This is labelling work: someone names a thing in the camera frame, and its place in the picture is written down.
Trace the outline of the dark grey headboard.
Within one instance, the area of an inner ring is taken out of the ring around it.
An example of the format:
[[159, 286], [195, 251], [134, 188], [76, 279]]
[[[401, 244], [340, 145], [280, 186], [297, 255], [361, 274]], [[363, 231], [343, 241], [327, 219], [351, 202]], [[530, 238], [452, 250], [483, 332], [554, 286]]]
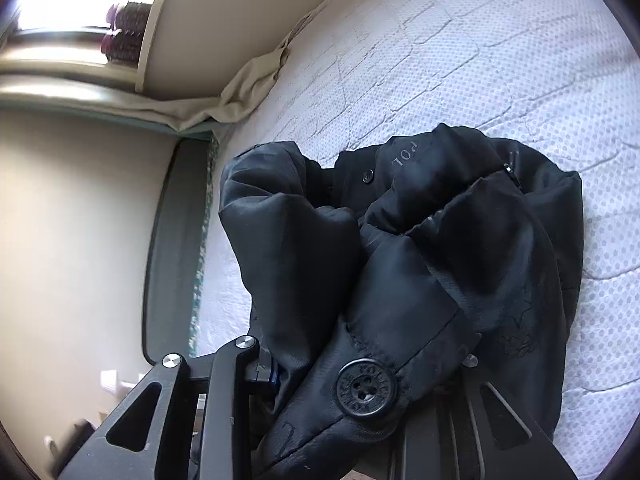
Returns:
[[172, 152], [153, 223], [142, 302], [142, 352], [155, 364], [189, 353], [196, 270], [205, 223], [209, 143], [183, 139]]

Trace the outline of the green floral bed sheet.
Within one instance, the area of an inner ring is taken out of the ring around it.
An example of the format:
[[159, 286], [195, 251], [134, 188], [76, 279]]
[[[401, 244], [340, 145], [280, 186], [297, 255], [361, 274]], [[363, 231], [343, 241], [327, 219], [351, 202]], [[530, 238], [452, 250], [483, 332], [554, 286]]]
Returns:
[[213, 134], [210, 135], [206, 156], [206, 182], [205, 182], [205, 203], [204, 217], [201, 225], [201, 239], [198, 245], [198, 262], [196, 263], [194, 286], [192, 292], [192, 308], [189, 324], [188, 350], [190, 358], [196, 357], [196, 345], [198, 344], [198, 333], [200, 332], [200, 310], [203, 297], [204, 272], [206, 263], [206, 245], [209, 229], [210, 216], [213, 208], [214, 192], [214, 171], [219, 152], [219, 142]]

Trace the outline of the black jacket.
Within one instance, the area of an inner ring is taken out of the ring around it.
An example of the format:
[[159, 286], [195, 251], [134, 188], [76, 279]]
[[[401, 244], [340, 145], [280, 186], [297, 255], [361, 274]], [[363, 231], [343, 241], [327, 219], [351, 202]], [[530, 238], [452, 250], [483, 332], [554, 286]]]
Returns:
[[344, 151], [239, 154], [219, 218], [279, 367], [258, 479], [337, 479], [461, 366], [486, 365], [545, 434], [582, 279], [582, 179], [468, 127]]

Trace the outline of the beige curtain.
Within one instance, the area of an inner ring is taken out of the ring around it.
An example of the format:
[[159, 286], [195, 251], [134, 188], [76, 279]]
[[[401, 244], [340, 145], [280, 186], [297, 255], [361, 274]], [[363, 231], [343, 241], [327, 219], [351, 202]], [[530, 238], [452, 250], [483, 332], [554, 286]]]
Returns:
[[141, 94], [62, 78], [36, 75], [3, 75], [1, 102], [56, 110], [132, 119], [186, 133], [212, 120], [218, 124], [236, 124], [247, 118], [268, 96], [290, 53], [291, 37], [278, 46], [251, 58], [234, 75], [218, 96], [159, 100]]

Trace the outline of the white quilted mattress cover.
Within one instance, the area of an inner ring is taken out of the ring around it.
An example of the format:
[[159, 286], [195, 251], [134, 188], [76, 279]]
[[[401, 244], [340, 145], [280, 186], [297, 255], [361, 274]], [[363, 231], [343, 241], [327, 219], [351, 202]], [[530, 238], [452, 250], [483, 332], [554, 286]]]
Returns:
[[554, 440], [578, 478], [597, 478], [639, 414], [639, 58], [602, 0], [322, 3], [268, 96], [216, 134], [191, 351], [250, 320], [216, 213], [228, 160], [285, 140], [329, 167], [441, 123], [518, 140], [582, 177], [584, 270]]

